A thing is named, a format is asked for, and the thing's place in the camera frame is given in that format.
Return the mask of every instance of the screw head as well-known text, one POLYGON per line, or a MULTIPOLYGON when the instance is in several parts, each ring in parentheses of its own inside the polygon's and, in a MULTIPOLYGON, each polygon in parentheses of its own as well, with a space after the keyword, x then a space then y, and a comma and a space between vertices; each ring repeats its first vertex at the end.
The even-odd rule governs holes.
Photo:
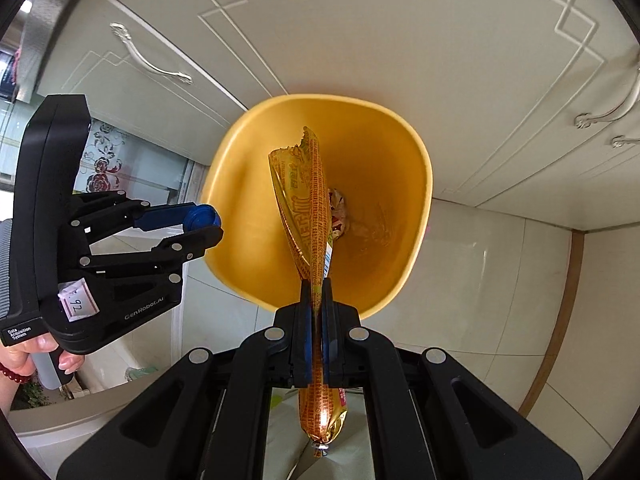
POLYGON ((284 337, 284 330, 277 326, 272 326, 264 331, 264 336, 269 341, 279 341, 284 337))
POLYGON ((189 352, 189 361, 191 361, 195 365, 205 363, 208 360, 209 352, 207 352, 204 348, 196 348, 195 350, 191 350, 191 352, 189 352))
POLYGON ((349 330, 349 337, 354 341, 364 341, 369 337, 369 330, 362 326, 356 326, 349 330))
POLYGON ((443 363, 447 358, 447 355, 439 348, 429 348, 425 355, 427 357, 427 361, 435 365, 443 363))

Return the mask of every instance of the red bead bracelet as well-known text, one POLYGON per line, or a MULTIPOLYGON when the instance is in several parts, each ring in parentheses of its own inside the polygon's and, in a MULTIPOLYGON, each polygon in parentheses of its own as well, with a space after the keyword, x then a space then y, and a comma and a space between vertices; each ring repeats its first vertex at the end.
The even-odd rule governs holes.
POLYGON ((2 374, 5 377, 8 377, 9 379, 11 379, 12 381, 15 381, 18 384, 26 384, 31 380, 31 377, 29 376, 20 375, 15 372, 12 372, 11 370, 9 370, 9 368, 4 366, 2 363, 0 363, 0 372, 2 372, 2 374))

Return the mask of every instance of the ceiling light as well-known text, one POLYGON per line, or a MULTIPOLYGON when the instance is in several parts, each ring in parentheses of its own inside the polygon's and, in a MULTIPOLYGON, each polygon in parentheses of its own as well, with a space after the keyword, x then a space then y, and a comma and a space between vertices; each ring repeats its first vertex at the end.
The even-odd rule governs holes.
POLYGON ((29 0, 24 0, 20 6, 20 10, 25 14, 29 14, 31 12, 31 2, 29 0))

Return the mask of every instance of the label sticker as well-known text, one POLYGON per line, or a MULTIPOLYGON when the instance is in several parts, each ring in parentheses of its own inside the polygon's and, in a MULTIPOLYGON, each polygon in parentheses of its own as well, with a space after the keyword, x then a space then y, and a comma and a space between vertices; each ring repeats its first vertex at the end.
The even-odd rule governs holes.
POLYGON ((27 336, 30 331, 31 331, 31 327, 28 326, 28 327, 19 328, 19 329, 18 328, 10 328, 6 332, 8 333, 9 337, 13 341, 19 341, 23 337, 27 336))
POLYGON ((100 312, 84 278, 77 282, 60 283, 58 297, 69 321, 78 321, 100 312))
POLYGON ((329 265, 331 265, 331 253, 334 249, 329 245, 329 242, 326 243, 326 252, 324 253, 324 277, 329 274, 329 265))

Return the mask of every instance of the wooden trim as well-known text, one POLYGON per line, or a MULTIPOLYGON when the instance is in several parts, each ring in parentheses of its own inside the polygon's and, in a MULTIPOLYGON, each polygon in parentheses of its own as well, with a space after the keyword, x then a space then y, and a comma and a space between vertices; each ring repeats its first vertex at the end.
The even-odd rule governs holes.
POLYGON ((562 295, 560 310, 558 311, 558 318, 556 319, 556 326, 551 334, 549 345, 546 347, 545 357, 542 359, 542 364, 538 369, 538 373, 533 379, 529 392, 522 401, 520 409, 518 410, 522 416, 529 415, 533 405, 538 400, 538 397, 542 392, 542 388, 545 386, 546 380, 549 378, 551 370, 556 362, 556 358, 560 352, 560 347, 562 346, 562 341, 564 341, 564 335, 566 334, 566 329, 569 326, 569 320, 571 319, 571 312, 574 309, 575 295, 578 292, 578 282, 580 281, 580 269, 582 268, 583 253, 584 232, 572 231, 569 266, 566 270, 564 294, 562 295))

